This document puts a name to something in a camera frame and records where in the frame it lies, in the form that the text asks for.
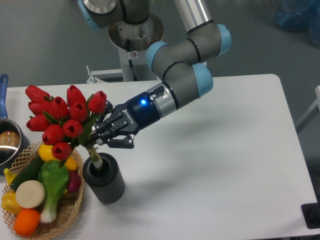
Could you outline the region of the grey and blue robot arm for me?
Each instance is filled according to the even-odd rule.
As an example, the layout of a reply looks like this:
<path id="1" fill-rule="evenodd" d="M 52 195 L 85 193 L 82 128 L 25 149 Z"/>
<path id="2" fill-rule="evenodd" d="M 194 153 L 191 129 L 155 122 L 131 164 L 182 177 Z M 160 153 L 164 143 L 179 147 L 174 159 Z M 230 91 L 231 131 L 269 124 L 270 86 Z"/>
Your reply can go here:
<path id="1" fill-rule="evenodd" d="M 163 42 L 162 21 L 147 0 L 80 0 L 78 6 L 93 29 L 108 28 L 118 49 L 120 70 L 89 72 L 91 77 L 121 76 L 124 81 L 160 80 L 123 104 L 108 106 L 90 130 L 86 146 L 107 144 L 131 149 L 138 131 L 202 97 L 213 88 L 205 61 L 227 52 L 229 30 L 215 24 L 203 0 L 177 0 L 187 39 Z"/>

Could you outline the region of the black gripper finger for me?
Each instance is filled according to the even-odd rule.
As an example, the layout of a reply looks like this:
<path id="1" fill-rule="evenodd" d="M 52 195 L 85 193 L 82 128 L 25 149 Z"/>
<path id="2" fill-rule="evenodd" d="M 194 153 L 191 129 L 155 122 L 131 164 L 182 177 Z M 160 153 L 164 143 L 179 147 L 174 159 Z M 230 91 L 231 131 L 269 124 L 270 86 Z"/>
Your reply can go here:
<path id="1" fill-rule="evenodd" d="M 133 149 L 134 148 L 134 137 L 132 135 L 127 135 L 124 138 L 108 138 L 106 144 L 109 148 L 116 149 Z"/>
<path id="2" fill-rule="evenodd" d="M 111 114 L 114 110 L 114 107 L 110 101 L 106 101 L 104 111 L 101 114 L 101 120 L 104 120 L 108 114 Z"/>

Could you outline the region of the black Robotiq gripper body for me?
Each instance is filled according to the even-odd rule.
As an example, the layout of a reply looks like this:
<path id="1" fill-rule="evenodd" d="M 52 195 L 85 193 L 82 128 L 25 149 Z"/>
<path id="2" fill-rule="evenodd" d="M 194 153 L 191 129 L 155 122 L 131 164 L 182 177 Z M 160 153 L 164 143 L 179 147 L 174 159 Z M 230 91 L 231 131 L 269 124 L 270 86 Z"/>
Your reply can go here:
<path id="1" fill-rule="evenodd" d="M 133 137 L 142 129 L 160 120 L 161 116 L 150 94 L 142 92 L 123 104 L 113 106 L 104 120 L 96 121 L 91 132 L 91 143 L 104 145 L 107 139 Z"/>

